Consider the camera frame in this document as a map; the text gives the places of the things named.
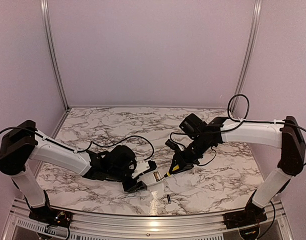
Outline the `yellow handled screwdriver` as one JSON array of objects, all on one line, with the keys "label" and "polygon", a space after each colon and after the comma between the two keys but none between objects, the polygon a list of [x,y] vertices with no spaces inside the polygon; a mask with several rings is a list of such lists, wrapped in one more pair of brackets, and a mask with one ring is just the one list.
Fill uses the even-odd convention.
[{"label": "yellow handled screwdriver", "polygon": [[174,174],[177,174],[179,170],[180,170],[179,165],[175,165],[171,167],[170,170],[160,180],[167,178],[167,177],[171,177]]}]

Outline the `white remote control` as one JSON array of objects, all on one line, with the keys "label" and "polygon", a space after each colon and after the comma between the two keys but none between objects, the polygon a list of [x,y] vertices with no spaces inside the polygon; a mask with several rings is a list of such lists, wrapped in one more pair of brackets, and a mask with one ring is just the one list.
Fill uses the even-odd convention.
[{"label": "white remote control", "polygon": [[145,183],[146,185],[147,185],[147,187],[151,187],[151,186],[154,186],[154,185],[156,185],[156,184],[158,184],[158,183],[161,183],[164,179],[162,179],[162,180],[160,180],[159,182],[158,181],[156,181],[156,179],[155,179],[155,177],[154,177],[154,172],[156,172],[156,171],[152,171],[152,172],[149,172],[149,173],[146,173],[146,174],[144,174],[144,175],[142,175],[141,176],[141,181],[143,182],[143,183]]}]

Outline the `black battery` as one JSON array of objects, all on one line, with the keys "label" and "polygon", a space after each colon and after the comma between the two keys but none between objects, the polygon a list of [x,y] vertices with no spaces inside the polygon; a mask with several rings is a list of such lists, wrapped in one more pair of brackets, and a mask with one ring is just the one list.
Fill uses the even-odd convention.
[{"label": "black battery", "polygon": [[170,195],[169,195],[169,194],[167,194],[166,196],[167,196],[167,201],[168,201],[168,204],[171,204],[171,198],[170,198]]}]

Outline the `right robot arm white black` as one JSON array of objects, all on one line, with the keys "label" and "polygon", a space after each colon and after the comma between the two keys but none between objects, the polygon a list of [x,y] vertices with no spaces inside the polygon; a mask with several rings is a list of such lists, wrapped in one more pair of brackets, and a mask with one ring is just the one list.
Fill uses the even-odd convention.
[{"label": "right robot arm white black", "polygon": [[190,114],[179,126],[192,139],[184,150],[171,140],[166,145],[174,150],[172,163],[166,176],[192,169],[199,164],[203,154],[211,147],[222,143],[243,142],[272,146],[281,150],[277,167],[264,183],[253,193],[241,212],[240,219],[251,224],[264,207],[278,193],[283,191],[291,178],[304,168],[306,143],[296,119],[287,116],[277,121],[233,121],[228,117],[216,117],[210,123]]}]

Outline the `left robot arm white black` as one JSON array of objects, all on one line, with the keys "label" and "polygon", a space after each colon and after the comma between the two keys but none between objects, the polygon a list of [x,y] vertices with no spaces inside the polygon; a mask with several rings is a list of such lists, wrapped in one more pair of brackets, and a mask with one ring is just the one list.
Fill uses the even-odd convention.
[{"label": "left robot arm white black", "polygon": [[156,169],[156,163],[148,159],[137,162],[134,152],[126,145],[102,152],[70,148],[38,131],[32,120],[2,132],[0,171],[12,178],[31,212],[46,223],[56,218],[56,212],[50,207],[47,193],[29,170],[28,160],[51,163],[89,180],[120,182],[127,193],[146,189],[146,184],[138,178]]}]

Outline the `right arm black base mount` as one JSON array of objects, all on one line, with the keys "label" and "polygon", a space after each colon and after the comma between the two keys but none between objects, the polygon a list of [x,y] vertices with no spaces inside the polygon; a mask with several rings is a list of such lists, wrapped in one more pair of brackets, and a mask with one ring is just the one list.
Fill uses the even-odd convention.
[{"label": "right arm black base mount", "polygon": [[266,213],[261,211],[260,213],[255,213],[246,210],[239,210],[228,212],[223,215],[224,224],[227,229],[234,229],[245,227],[248,225],[258,224],[267,220]]}]

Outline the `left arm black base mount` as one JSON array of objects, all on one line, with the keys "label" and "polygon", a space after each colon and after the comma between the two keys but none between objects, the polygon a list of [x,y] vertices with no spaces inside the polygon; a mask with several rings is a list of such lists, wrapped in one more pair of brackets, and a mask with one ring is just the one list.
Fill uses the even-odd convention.
[{"label": "left arm black base mount", "polygon": [[50,226],[59,226],[68,228],[72,221],[73,213],[66,210],[52,209],[49,212],[34,213],[30,212],[29,218],[48,224]]}]

